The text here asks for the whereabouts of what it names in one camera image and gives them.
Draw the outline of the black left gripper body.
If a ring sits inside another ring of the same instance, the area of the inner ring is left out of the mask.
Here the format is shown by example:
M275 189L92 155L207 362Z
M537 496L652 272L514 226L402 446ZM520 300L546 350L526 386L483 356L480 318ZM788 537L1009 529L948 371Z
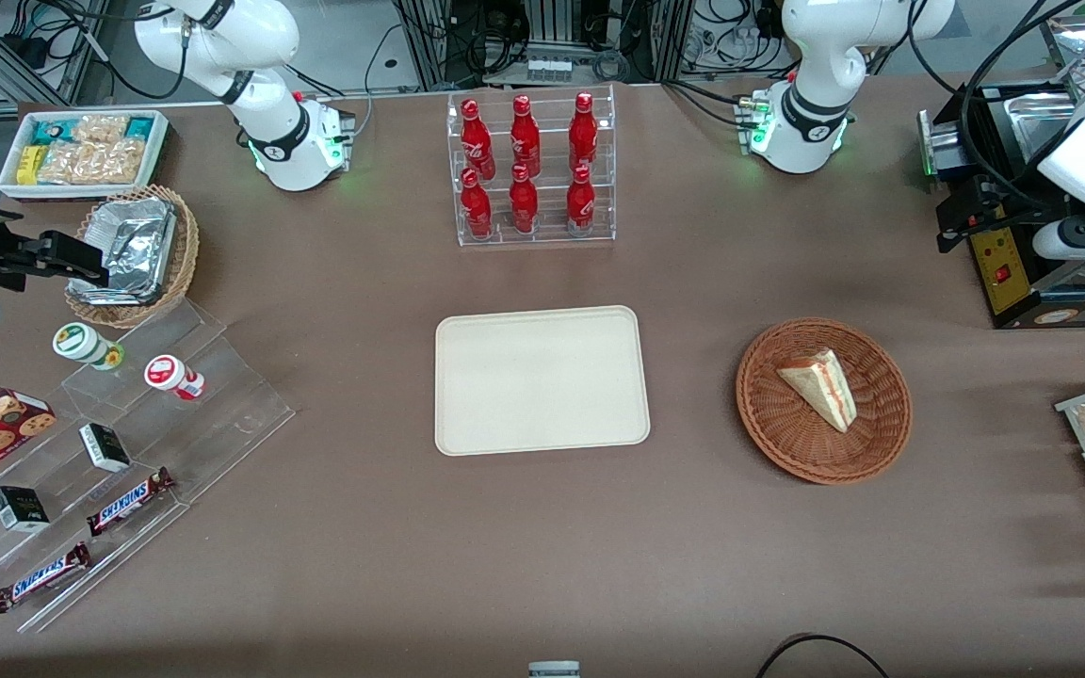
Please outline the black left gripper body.
M1063 190L1046 179L1009 179L996 182L1003 218L997 236L1033 236L1046 223L1063 218Z

